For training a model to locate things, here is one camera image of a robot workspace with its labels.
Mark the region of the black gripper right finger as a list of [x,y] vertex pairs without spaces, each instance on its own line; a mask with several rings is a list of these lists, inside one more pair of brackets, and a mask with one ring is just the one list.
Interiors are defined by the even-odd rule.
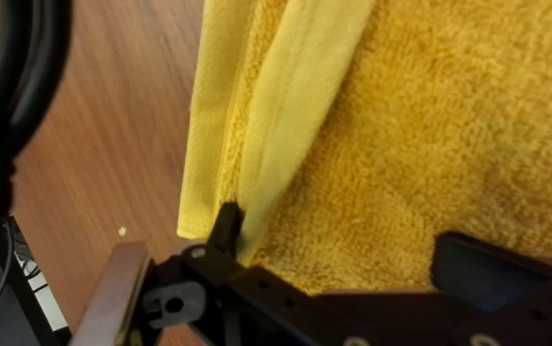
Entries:
[[461,233],[434,239],[431,283],[450,295],[527,293],[552,281],[552,266]]

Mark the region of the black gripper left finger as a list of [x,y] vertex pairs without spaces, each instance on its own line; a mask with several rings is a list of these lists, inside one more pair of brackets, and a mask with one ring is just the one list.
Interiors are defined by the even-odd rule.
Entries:
[[211,235],[208,237],[208,245],[234,258],[242,220],[244,220],[244,212],[238,208],[238,204],[225,202],[217,212],[215,224],[211,227]]

